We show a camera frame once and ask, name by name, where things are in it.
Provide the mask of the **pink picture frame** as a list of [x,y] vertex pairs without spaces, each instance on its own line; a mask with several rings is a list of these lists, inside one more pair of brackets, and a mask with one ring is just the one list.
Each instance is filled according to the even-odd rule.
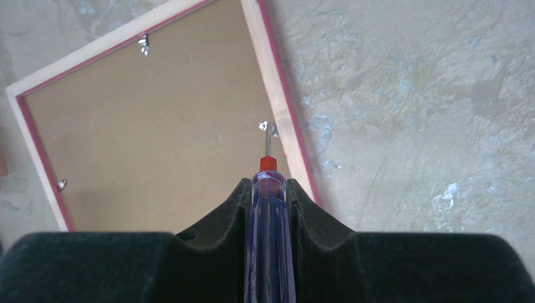
[[178,232],[259,170],[319,194],[264,1],[169,1],[6,96],[60,231]]

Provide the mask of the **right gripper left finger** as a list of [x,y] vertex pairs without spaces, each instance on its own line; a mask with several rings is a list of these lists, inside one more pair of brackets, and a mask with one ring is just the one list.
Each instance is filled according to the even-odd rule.
[[1,301],[242,302],[251,189],[241,180],[178,234],[28,234],[1,261]]

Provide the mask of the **blue red screwdriver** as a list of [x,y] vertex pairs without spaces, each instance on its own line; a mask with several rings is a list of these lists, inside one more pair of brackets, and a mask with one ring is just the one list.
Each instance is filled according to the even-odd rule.
[[286,202],[286,178],[273,157],[273,122],[263,121],[264,156],[252,178],[252,202],[245,240],[245,302],[295,302],[296,288]]

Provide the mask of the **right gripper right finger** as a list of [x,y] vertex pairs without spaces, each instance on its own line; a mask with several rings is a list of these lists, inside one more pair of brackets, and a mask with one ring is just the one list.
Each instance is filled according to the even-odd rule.
[[287,182],[299,302],[533,302],[519,255],[490,234],[356,232]]

